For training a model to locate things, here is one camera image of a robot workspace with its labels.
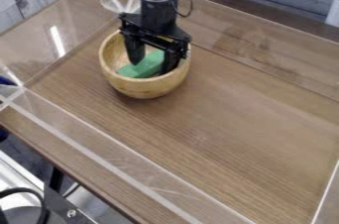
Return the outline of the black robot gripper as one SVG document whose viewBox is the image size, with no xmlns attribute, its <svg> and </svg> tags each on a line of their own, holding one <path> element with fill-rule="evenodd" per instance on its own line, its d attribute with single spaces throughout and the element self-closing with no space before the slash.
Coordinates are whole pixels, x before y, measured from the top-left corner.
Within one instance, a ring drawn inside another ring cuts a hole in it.
<svg viewBox="0 0 339 224">
<path fill-rule="evenodd" d="M 144 59 L 144 46 L 164 51 L 160 72 L 167 74 L 185 57 L 191 36 L 176 24 L 179 0 L 140 0 L 139 13 L 121 13 L 120 33 L 129 62 L 137 65 Z"/>
</svg>

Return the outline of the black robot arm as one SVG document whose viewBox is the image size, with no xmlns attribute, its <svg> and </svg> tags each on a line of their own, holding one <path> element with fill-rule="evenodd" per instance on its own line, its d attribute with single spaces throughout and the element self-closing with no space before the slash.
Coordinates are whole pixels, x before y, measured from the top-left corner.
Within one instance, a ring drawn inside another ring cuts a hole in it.
<svg viewBox="0 0 339 224">
<path fill-rule="evenodd" d="M 145 46 L 164 52 L 160 73 L 172 71 L 187 57 L 189 34 L 176 24 L 179 0 L 140 0 L 140 13 L 121 13 L 120 33 L 127 55 L 137 65 L 145 57 Z"/>
</svg>

